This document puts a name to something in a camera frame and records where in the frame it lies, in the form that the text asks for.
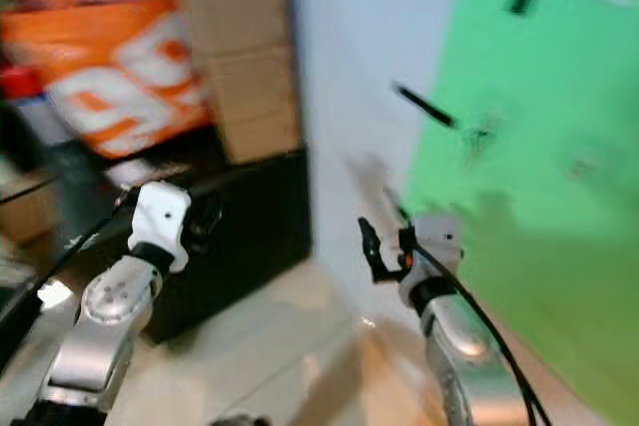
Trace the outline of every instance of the green wall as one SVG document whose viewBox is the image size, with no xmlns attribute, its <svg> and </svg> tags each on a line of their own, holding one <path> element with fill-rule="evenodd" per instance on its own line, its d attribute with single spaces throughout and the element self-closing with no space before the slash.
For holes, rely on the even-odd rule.
<svg viewBox="0 0 639 426">
<path fill-rule="evenodd" d="M 462 279 L 612 424 L 639 424 L 639 11 L 457 0 L 407 204 L 464 224 Z M 476 131 L 491 133 L 476 140 Z"/>
</svg>

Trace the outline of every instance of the black box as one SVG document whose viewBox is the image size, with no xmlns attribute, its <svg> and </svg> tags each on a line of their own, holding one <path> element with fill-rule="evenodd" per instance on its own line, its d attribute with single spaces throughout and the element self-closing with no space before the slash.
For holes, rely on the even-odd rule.
<svg viewBox="0 0 639 426">
<path fill-rule="evenodd" d="M 154 342 L 171 338 L 221 311 L 293 267 L 311 251 L 306 149 L 240 167 L 229 166 L 222 151 L 215 133 L 203 129 L 140 156 L 150 164 L 168 166 L 169 171 L 182 167 L 182 172 L 166 180 L 189 187 L 194 213 L 211 206 L 222 209 L 219 223 L 203 245 L 205 250 L 193 252 L 186 269 L 165 281 L 145 330 Z M 92 194 L 92 207 L 81 208 L 80 214 L 77 208 L 74 214 L 61 213 L 62 218 L 74 219 L 63 222 L 61 245 L 70 244 L 95 223 L 115 191 L 101 192 L 100 200 L 95 192 Z M 62 197 L 73 195 L 77 202 L 80 194 L 77 188 L 61 184 L 59 195 L 64 209 Z M 72 258 L 61 279 L 78 292 L 125 254 L 131 215 L 118 215 Z"/>
</svg>

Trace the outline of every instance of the orange bag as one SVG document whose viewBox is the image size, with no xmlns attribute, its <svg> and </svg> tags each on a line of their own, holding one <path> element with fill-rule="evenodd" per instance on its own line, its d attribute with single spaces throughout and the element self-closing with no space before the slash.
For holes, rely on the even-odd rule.
<svg viewBox="0 0 639 426">
<path fill-rule="evenodd" d="M 175 0 L 26 0 L 3 40 L 42 73 L 58 113 L 121 158 L 210 121 Z"/>
</svg>

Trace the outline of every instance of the wire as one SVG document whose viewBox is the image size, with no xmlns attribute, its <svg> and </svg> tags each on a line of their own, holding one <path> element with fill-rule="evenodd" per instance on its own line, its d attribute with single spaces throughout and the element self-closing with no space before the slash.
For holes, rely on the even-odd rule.
<svg viewBox="0 0 639 426">
<path fill-rule="evenodd" d="M 468 291 L 468 289 L 466 289 L 466 287 L 461 283 L 461 281 L 459 281 L 454 274 L 452 274 L 443 264 L 441 264 L 441 262 L 439 262 L 437 258 L 435 258 L 426 249 L 424 249 L 423 246 L 415 242 L 414 249 L 419 254 L 421 254 L 426 260 L 428 260 L 437 269 L 437 271 L 439 271 L 439 273 L 442 276 L 444 276 L 454 285 L 455 289 L 468 302 L 468 304 L 472 307 L 472 309 L 475 311 L 475 313 L 479 316 L 481 321 L 483 321 L 483 323 L 486 325 L 490 333 L 493 335 L 493 337 L 497 341 L 497 344 L 499 344 L 499 348 L 501 349 L 501 354 L 503 354 L 503 357 L 506 359 L 506 361 L 512 368 L 512 372 L 515 376 L 515 379 L 517 380 L 519 388 L 521 389 L 521 393 L 524 396 L 524 402 L 526 404 L 526 410 L 528 413 L 528 422 L 530 423 L 530 425 L 536 426 L 537 424 L 534 411 L 532 411 L 532 407 L 530 405 L 530 403 L 532 402 L 535 409 L 539 412 L 539 415 L 541 416 L 541 419 L 543 420 L 544 424 L 546 426 L 552 426 L 552 422 L 550 421 L 550 418 L 548 417 L 545 409 L 543 408 L 541 401 L 539 400 L 539 398 L 537 397 L 537 394 L 532 389 L 532 386 L 528 382 L 528 379 L 526 378 L 526 376 L 523 374 L 523 371 L 521 371 L 521 368 L 519 367 L 517 360 L 512 354 L 512 351 L 508 347 L 506 340 L 503 339 L 503 336 L 501 335 L 497 327 L 494 325 L 492 320 L 488 317 L 488 315 L 483 310 L 483 308 L 479 305 L 479 303 L 474 298 L 472 293 Z"/>
<path fill-rule="evenodd" d="M 396 84 L 395 88 L 397 92 L 402 95 L 404 98 L 413 102 L 415 105 L 424 110 L 428 115 L 430 115 L 433 119 L 440 122 L 445 127 L 449 127 L 450 129 L 456 128 L 455 120 L 446 114 L 441 109 L 436 108 L 435 106 L 429 104 L 424 99 L 419 98 L 414 92 L 406 89 L 403 85 Z"/>
<path fill-rule="evenodd" d="M 57 178 L 53 177 L 51 179 L 47 179 L 46 181 L 42 182 L 41 184 L 34 185 L 33 187 L 29 187 L 28 189 L 25 189 L 22 192 L 18 192 L 17 194 L 11 195 L 9 197 L 5 197 L 4 199 L 0 200 L 0 205 L 8 204 L 9 202 L 13 202 L 14 200 L 18 200 L 21 197 L 25 197 L 25 196 L 27 196 L 29 194 L 37 192 L 38 190 L 43 189 L 47 185 L 50 185 L 50 184 L 54 183 L 56 180 L 57 180 Z"/>
<path fill-rule="evenodd" d="M 34 299 L 34 296 L 38 294 L 38 290 L 42 286 L 44 286 L 47 281 L 49 281 L 53 276 L 62 271 L 69 259 L 71 259 L 74 254 L 82 249 L 82 247 L 87 243 L 87 241 L 91 239 L 94 234 L 102 230 L 102 228 L 104 228 L 109 222 L 111 222 L 111 220 L 121 209 L 135 203 L 135 201 L 137 200 L 138 192 L 139 189 L 131 189 L 127 192 L 123 192 L 116 199 L 110 216 L 102 218 L 86 232 L 84 232 L 73 246 L 62 253 L 62 255 L 56 260 L 55 264 L 49 270 L 49 272 L 47 272 L 46 275 L 38 278 L 37 280 L 33 281 L 32 284 L 29 284 L 27 286 L 25 291 L 20 295 L 20 298 L 17 298 L 12 307 L 4 312 L 4 314 L 0 314 L 0 331 L 3 330 L 4 326 L 7 325 L 12 318 L 20 314 L 22 306 L 24 306 L 25 304 L 29 304 L 29 302 Z"/>
</svg>

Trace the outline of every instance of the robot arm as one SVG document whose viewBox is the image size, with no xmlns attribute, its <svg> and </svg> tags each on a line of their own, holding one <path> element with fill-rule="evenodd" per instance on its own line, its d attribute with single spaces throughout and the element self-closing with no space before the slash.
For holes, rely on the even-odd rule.
<svg viewBox="0 0 639 426">
<path fill-rule="evenodd" d="M 36 404 L 14 425 L 104 424 L 163 279 L 189 259 L 181 234 L 190 205 L 189 195 L 169 184 L 141 188 L 130 253 L 87 286 L 78 320 L 64 338 Z"/>
<path fill-rule="evenodd" d="M 529 426 L 521 389 L 490 331 L 454 285 L 412 250 L 419 238 L 455 272 L 462 254 L 454 220 L 446 215 L 423 216 L 415 227 L 401 229 L 402 269 L 386 272 L 374 228 L 365 218 L 359 219 L 359 225 L 373 281 L 399 282 L 403 303 L 420 318 L 426 359 L 442 391 L 448 424 Z"/>
</svg>

